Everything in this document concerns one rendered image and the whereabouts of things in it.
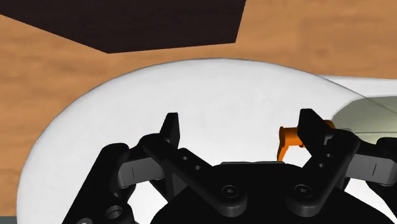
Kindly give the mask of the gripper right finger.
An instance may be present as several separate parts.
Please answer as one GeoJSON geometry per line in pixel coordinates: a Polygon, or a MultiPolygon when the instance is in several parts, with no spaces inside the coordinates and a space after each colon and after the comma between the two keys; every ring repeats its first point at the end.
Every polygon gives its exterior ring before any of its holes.
{"type": "Polygon", "coordinates": [[[297,132],[310,159],[290,182],[286,206],[295,215],[320,213],[335,187],[345,178],[390,187],[397,183],[397,156],[348,130],[330,127],[313,109],[301,109],[297,132]]]}

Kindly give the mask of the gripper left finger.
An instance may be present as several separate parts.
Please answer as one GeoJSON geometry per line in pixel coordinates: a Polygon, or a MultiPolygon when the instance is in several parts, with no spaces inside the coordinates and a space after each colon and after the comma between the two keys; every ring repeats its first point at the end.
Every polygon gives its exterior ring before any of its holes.
{"type": "Polygon", "coordinates": [[[147,181],[167,201],[150,224],[244,223],[246,189],[178,144],[178,114],[169,113],[135,147],[105,146],[62,224],[138,224],[127,201],[147,181]]]}

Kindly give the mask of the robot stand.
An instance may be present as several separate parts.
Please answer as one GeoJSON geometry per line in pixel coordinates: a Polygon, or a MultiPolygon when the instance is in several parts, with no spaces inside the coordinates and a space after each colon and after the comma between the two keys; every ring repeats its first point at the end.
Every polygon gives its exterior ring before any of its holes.
{"type": "Polygon", "coordinates": [[[0,15],[105,53],[234,43],[246,0],[0,0],[0,15]]]}

